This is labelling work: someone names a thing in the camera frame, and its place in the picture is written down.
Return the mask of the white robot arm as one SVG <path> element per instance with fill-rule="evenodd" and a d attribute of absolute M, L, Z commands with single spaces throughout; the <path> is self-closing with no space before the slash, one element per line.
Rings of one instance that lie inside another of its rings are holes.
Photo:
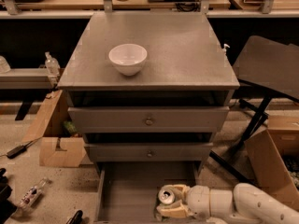
<path fill-rule="evenodd" d="M 247 183 L 233 190 L 165 185 L 157 199 L 161 217 L 193 217 L 215 224 L 299 224 L 298 211 Z"/>

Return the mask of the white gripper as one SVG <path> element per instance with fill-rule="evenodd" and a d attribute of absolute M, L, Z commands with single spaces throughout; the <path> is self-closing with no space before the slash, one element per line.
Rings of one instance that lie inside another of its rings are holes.
<path fill-rule="evenodd" d="M 163 217 L 185 218 L 189 212 L 197 219 L 208 220 L 215 217 L 226 222 L 232 220 L 235 209 L 233 193 L 230 190 L 210 189 L 206 186 L 190 188 L 187 185 L 176 184 L 164 186 L 164 192 L 167 200 L 174 203 L 159 204 L 156 207 Z"/>

